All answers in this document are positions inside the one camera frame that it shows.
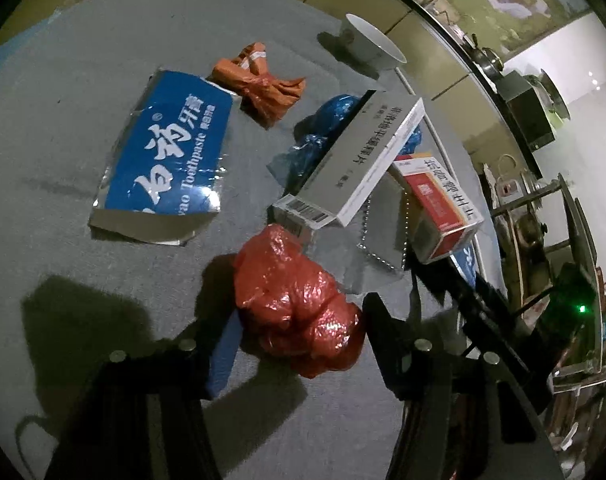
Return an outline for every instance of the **flattened toothpaste box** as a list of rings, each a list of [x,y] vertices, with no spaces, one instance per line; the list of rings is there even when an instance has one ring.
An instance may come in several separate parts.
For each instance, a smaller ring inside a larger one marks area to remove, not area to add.
[[[463,248],[483,222],[465,191],[433,156],[398,156],[390,173],[409,196],[409,242],[420,262]]]
[[[368,91],[298,195],[274,203],[277,221],[299,236],[335,219],[349,224],[424,115],[420,97]]]
[[[93,228],[180,245],[221,209],[224,139],[239,96],[160,70],[118,136],[90,217]]]

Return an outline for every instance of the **orange plastic bag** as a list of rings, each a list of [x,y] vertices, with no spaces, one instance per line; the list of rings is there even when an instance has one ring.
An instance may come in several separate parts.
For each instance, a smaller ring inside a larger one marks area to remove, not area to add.
[[[282,119],[305,89],[305,78],[285,81],[270,74],[263,43],[248,45],[232,60],[219,60],[211,79],[248,98],[266,126]]]
[[[365,339],[361,311],[285,229],[270,224],[250,238],[234,267],[237,306],[266,352],[289,356],[308,378],[352,367]]]

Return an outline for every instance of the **table surface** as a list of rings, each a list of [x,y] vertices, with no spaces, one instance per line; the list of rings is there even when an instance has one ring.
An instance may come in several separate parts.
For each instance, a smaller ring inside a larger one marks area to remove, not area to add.
[[[338,29],[295,0],[85,0],[0,64],[0,445],[24,476],[19,449],[42,478],[78,393],[111,351],[148,351],[204,304],[229,300],[218,256],[264,227],[283,192],[266,166],[292,145],[295,125],[340,93],[405,91],[394,72],[373,80],[321,46],[317,36]],[[305,76],[307,89],[270,130],[232,119],[222,212],[206,232],[183,248],[93,239],[97,185],[148,77],[159,66],[208,75],[253,41],[266,44],[274,74]],[[489,218],[467,153],[427,109]],[[437,153],[429,135],[419,149]],[[491,222],[479,238],[490,280],[501,283]],[[452,312],[411,276],[381,294],[407,316],[413,288],[423,317]],[[228,478],[345,480],[385,476],[401,411],[366,342],[352,370],[315,380],[239,352],[205,416]]]

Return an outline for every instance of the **bolt head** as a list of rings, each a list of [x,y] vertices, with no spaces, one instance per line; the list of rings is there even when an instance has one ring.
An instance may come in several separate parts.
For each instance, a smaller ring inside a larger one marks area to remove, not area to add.
[[[483,354],[483,361],[490,365],[497,365],[500,363],[500,357],[494,352],[485,352]]]
[[[179,348],[184,352],[191,352],[196,348],[196,341],[194,339],[181,339],[179,341]]]
[[[432,341],[429,339],[417,339],[414,341],[414,346],[421,352],[429,352],[432,350]]]
[[[123,350],[115,350],[110,354],[110,361],[112,363],[122,363],[128,356]]]

